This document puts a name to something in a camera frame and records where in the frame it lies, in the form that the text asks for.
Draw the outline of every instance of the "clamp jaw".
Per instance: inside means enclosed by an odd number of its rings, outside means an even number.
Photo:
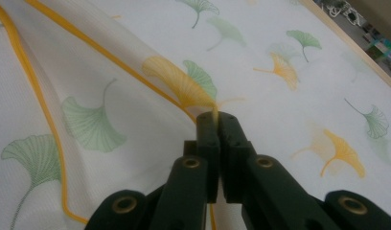
[[[237,118],[211,112],[196,119],[196,141],[184,143],[168,181],[149,195],[110,195],[85,230],[202,230],[206,204],[217,200],[219,176],[227,203],[241,203],[248,230],[391,229],[391,217],[348,191],[309,195],[273,157],[258,155]]]

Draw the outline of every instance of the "yellow ginkgo leaf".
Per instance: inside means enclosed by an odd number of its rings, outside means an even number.
[[[207,106],[216,108],[216,102],[191,77],[164,57],[149,57],[142,64],[148,77],[164,82],[184,107]]]
[[[325,164],[324,168],[321,171],[321,176],[324,175],[325,169],[334,160],[342,160],[348,163],[356,170],[359,177],[365,176],[365,169],[363,168],[362,164],[359,162],[359,159],[357,157],[357,152],[354,149],[352,149],[343,138],[336,136],[329,130],[324,129],[324,134],[327,135],[333,142],[333,145],[335,147],[335,156],[327,161],[327,163]]]
[[[267,71],[267,70],[257,69],[257,68],[254,68],[254,70],[266,72],[266,73],[273,73],[283,78],[286,81],[287,86],[290,90],[296,90],[298,79],[297,79],[297,73],[294,70],[294,68],[282,56],[276,53],[270,53],[270,56],[272,57],[274,62],[273,71]]]

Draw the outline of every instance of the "white fabric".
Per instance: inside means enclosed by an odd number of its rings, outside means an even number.
[[[368,197],[391,215],[391,88],[328,27],[303,6],[288,0],[216,0],[213,11],[196,12],[179,1],[42,0],[114,56],[144,75],[146,58],[159,54],[187,72],[191,60],[207,72],[218,90],[220,110],[235,115],[260,154],[277,158],[309,194],[323,199],[335,190]],[[123,189],[150,193],[166,181],[184,140],[194,140],[195,125],[185,113],[157,95],[52,19],[21,0],[0,0],[27,48],[64,148],[70,210],[89,218],[110,194]],[[242,41],[220,40],[207,20],[224,19],[238,29]],[[302,47],[287,31],[310,33],[322,49]],[[254,70],[273,69],[269,49],[284,43],[298,57],[289,63],[299,81],[290,90],[279,76]],[[114,129],[126,140],[111,152],[85,149],[66,130],[61,105],[73,97],[86,108],[102,106]],[[174,97],[161,81],[147,78]],[[372,104],[389,128],[374,139],[362,113]],[[364,177],[348,164],[326,162],[312,149],[312,135],[325,128],[357,152]],[[35,94],[0,27],[0,229],[9,229],[20,199],[30,186],[25,169],[1,159],[14,140],[49,134]],[[380,143],[388,154],[380,158]],[[333,148],[327,149],[332,154]],[[63,214],[60,183],[35,187],[23,203],[14,229],[82,229]],[[243,229],[240,205],[215,205],[217,228]]]

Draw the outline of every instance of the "brass grommet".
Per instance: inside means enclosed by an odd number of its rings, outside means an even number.
[[[347,196],[342,196],[338,200],[339,205],[341,205],[344,209],[348,210],[349,212],[357,215],[365,215],[368,213],[368,208],[361,203],[360,201],[350,198]]]
[[[259,157],[256,159],[256,163],[262,168],[270,168],[273,166],[273,162],[270,159],[264,157]]]
[[[199,166],[199,161],[194,158],[188,158],[183,161],[183,165],[186,168],[193,169],[193,168],[197,168]]]
[[[137,204],[135,197],[123,196],[114,201],[112,210],[117,214],[126,214],[134,210]]]

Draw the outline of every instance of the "yellow stripe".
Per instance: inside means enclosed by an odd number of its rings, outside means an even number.
[[[171,102],[172,104],[176,105],[179,107],[182,111],[184,111],[191,119],[193,122],[196,122],[195,118],[187,111],[185,110],[184,107],[182,107],[178,102],[173,100],[171,97],[169,97],[167,94],[159,90],[158,88],[154,87],[152,84],[150,84],[147,80],[145,80],[142,76],[140,76],[136,71],[131,69],[129,66],[125,65],[121,60],[119,60],[117,57],[113,56],[110,52],[108,52],[104,47],[100,46],[97,42],[95,42],[93,39],[91,39],[89,36],[81,32],[79,29],[77,29],[74,25],[69,23],[67,20],[65,20],[63,17],[58,15],[56,12],[52,11],[51,9],[47,8],[43,4],[39,3],[38,1],[35,0],[26,0],[30,5],[35,7],[37,10],[41,11],[44,13],[46,16],[54,20],[56,23],[58,23],[62,28],[66,29],[68,32],[71,34],[77,36],[81,40],[85,41],[87,44],[89,44],[91,47],[93,47],[95,50],[99,51],[102,53],[104,56],[109,58],[111,61],[116,63],[118,66],[123,68],[125,71],[130,73],[134,78],[136,78],[138,81],[142,82],[144,85],[158,93],[160,96]],[[62,208],[64,213],[69,216],[71,219],[80,221],[84,224],[87,223],[86,218],[79,217],[75,214],[73,214],[67,204],[68,204],[68,197],[67,197],[67,176],[66,176],[66,170],[65,170],[65,161],[64,161],[64,154],[63,154],[63,149],[61,142],[59,140],[59,135],[55,126],[55,123],[53,121],[53,118],[51,116],[51,113],[49,111],[49,108],[44,100],[43,93],[41,91],[41,88],[38,84],[37,77],[35,76],[35,71],[31,65],[31,63],[28,60],[27,55],[25,54],[25,51],[23,50],[23,47],[20,43],[19,35],[17,33],[16,28],[14,27],[12,21],[8,17],[8,15],[5,13],[5,11],[0,7],[0,20],[4,24],[4,26],[7,29],[8,35],[10,37],[11,45],[13,49],[16,52],[16,55],[19,58],[19,61],[22,64],[22,67],[24,68],[28,80],[30,81],[34,92],[36,93],[37,99],[40,103],[40,106],[42,107],[43,113],[47,119],[47,122],[49,124],[49,127],[51,131],[53,132],[53,135],[55,137],[57,147],[58,147],[58,152],[59,152],[59,161],[60,161],[60,167],[61,167],[61,185],[62,185]],[[214,209],[213,205],[210,204],[210,217],[211,217],[211,225],[213,230],[217,230],[216,224],[215,224],[215,215],[214,215]]]
[[[217,230],[216,216],[214,215],[214,205],[213,204],[210,204],[210,220],[211,220],[211,230]]]
[[[64,154],[63,154],[63,148],[60,142],[60,138],[58,135],[58,131],[56,130],[55,122],[53,121],[52,115],[49,111],[49,107],[47,106],[44,96],[42,93],[42,90],[39,86],[37,77],[35,75],[34,68],[32,67],[31,63],[28,60],[28,57],[22,47],[22,44],[20,42],[19,34],[13,25],[13,22],[11,21],[10,17],[7,15],[7,13],[4,11],[4,9],[0,6],[0,20],[4,24],[8,36],[10,38],[11,45],[13,47],[13,50],[15,51],[19,62],[21,63],[23,69],[25,70],[26,75],[28,76],[28,80],[32,85],[32,88],[37,96],[37,99],[40,103],[40,106],[43,110],[43,113],[46,117],[47,123],[50,127],[50,130],[53,133],[53,136],[55,137],[57,148],[58,148],[58,158],[60,161],[60,168],[61,168],[61,205],[63,208],[64,213],[69,216],[71,219],[75,219],[82,223],[87,223],[87,219],[79,217],[75,214],[73,214],[67,204],[67,177],[66,177],[66,170],[65,170],[65,162],[64,162]]]
[[[176,105],[178,108],[180,108],[184,113],[186,113],[190,119],[193,120],[193,122],[196,121],[195,117],[192,116],[181,104],[179,104],[176,100],[171,98],[169,95],[164,93],[162,90],[158,89],[154,85],[152,85],[150,82],[145,80],[144,77],[142,77],[139,73],[137,73],[135,70],[130,68],[128,65],[126,65],[123,61],[121,61],[116,56],[112,55],[109,51],[107,51],[103,46],[98,44],[94,39],[80,31],[77,27],[75,27],[72,23],[67,21],[64,17],[53,11],[52,9],[46,7],[44,4],[40,3],[37,0],[25,0],[27,3],[29,3],[31,6],[36,8],[38,11],[45,14],[47,17],[51,18],[54,22],[56,22],[60,27],[62,27],[64,30],[68,31],[70,34],[78,37],[79,39],[83,40],[85,43],[87,43],[89,46],[103,54],[106,58],[114,62],[116,65],[127,71],[131,76],[133,76],[135,79],[152,89],[154,92],[171,102],[172,104]]]

